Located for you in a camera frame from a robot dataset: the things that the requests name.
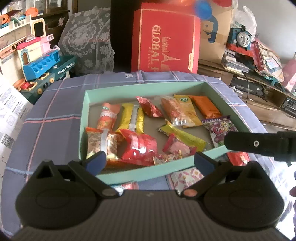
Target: blue balloon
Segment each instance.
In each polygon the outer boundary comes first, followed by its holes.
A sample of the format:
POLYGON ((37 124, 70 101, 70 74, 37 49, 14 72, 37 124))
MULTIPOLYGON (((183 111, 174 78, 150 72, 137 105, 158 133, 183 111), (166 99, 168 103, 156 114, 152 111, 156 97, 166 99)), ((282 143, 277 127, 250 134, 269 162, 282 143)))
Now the blue balloon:
POLYGON ((195 15, 201 20, 208 20, 212 16, 212 8, 208 1, 198 0, 194 4, 195 15))

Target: tablecloth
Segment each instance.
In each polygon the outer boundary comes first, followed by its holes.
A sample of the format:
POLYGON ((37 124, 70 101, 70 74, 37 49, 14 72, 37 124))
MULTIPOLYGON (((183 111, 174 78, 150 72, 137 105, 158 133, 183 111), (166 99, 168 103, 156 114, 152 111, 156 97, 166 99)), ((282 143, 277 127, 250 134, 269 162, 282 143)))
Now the tablecloth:
MULTIPOLYGON (((66 164, 78 158, 79 127, 82 103, 86 90, 119 85, 171 81, 206 81, 229 104, 251 132, 266 130, 245 103, 222 81, 212 77, 182 72, 143 72, 131 74, 88 74, 53 83, 34 105, 13 146, 3 177, 1 198, 1 229, 7 235, 17 232, 21 223, 14 205, 17 194, 30 175, 44 159, 66 164)), ((265 169, 285 200, 285 208, 292 209, 289 189, 295 185, 294 165, 273 158, 250 154, 265 169)), ((165 177, 139 183, 140 189, 169 189, 165 177)))

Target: snack package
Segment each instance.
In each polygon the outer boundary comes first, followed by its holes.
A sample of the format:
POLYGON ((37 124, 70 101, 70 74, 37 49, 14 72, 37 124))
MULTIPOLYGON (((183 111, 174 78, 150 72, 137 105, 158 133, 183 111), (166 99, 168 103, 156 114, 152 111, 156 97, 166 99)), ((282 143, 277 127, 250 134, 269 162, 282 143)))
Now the snack package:
POLYGON ((169 136, 170 134, 174 134, 176 138, 182 141, 189 147, 196 147, 196 151, 203 151, 207 142, 203 139, 195 137, 185 131, 179 130, 178 128, 174 127, 168 120, 165 120, 166 124, 161 126, 158 131, 166 134, 169 136))
POLYGON ((170 134, 168 141, 163 147, 163 152, 174 154, 181 151, 182 157, 194 155, 196 153, 196 146, 190 147, 180 141, 174 134, 170 134))
POLYGON ((99 151, 104 151, 107 156, 107 164, 105 168, 123 167, 124 163, 120 162, 117 156, 117 145, 122 140, 120 134, 110 132, 108 129, 98 130, 96 128, 87 127, 87 156, 91 157, 99 151))
POLYGON ((157 108, 154 104, 151 103, 149 99, 136 96, 140 106, 142 107, 143 111, 149 116, 149 117, 163 117, 162 112, 159 108, 157 108))
POLYGON ((245 166, 250 161, 250 157, 246 152, 227 152, 227 156, 234 166, 245 166))
POLYGON ((229 119, 230 116, 205 119, 202 124, 210 131, 214 147, 224 145, 224 137, 229 131, 238 131, 229 119))
POLYGON ((204 176, 197 170, 195 167, 180 171, 180 172, 173 172, 170 174, 172 178, 174 187, 178 194, 180 195, 181 192, 201 180, 204 176))
POLYGON ((137 182, 123 183, 121 185, 112 185, 111 187, 114 188, 120 196, 123 194, 124 190, 139 190, 139 185, 137 182))
POLYGON ((206 119, 221 117, 220 111, 206 96, 189 96, 206 119))
POLYGON ((163 96, 160 100, 162 108, 167 113, 174 126, 195 126, 194 122, 184 113, 174 97, 163 96))
POLYGON ((179 103, 182 110, 185 112, 186 115, 194 122, 196 126, 201 126, 202 122, 197 117, 194 106, 191 102, 189 95, 174 95, 177 102, 179 103))
POLYGON ((117 114, 119 113, 119 104, 104 103, 102 112, 98 121, 97 129, 109 129, 112 130, 116 121, 117 114))
POLYGON ((157 155, 155 138, 126 129, 120 129, 119 131, 128 142, 127 148, 121 157, 122 162, 140 166, 154 165, 153 157, 157 155))
POLYGON ((135 131, 138 134, 144 134, 144 112, 138 104, 125 103, 122 104, 124 107, 119 128, 135 131))
POLYGON ((182 159, 181 150, 175 151, 174 154, 159 154, 158 156, 153 157, 154 165, 159 165, 179 159, 182 159))

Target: purple candy package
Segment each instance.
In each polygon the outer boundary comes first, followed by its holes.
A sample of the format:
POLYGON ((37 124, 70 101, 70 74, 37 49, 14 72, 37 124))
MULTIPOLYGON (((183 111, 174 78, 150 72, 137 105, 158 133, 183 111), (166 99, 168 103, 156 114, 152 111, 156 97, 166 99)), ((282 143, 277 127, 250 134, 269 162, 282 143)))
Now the purple candy package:
POLYGON ((224 145, 224 137, 229 131, 238 131, 230 120, 230 116, 204 119, 202 124, 210 131, 214 147, 224 145))

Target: qr code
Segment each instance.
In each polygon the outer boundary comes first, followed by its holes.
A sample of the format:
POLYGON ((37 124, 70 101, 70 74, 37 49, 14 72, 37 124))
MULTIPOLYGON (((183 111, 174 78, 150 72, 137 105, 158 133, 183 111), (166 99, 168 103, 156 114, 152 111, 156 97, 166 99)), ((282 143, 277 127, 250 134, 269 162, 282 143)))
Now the qr code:
POLYGON ((9 135, 5 134, 1 143, 11 149, 14 142, 15 141, 9 135))

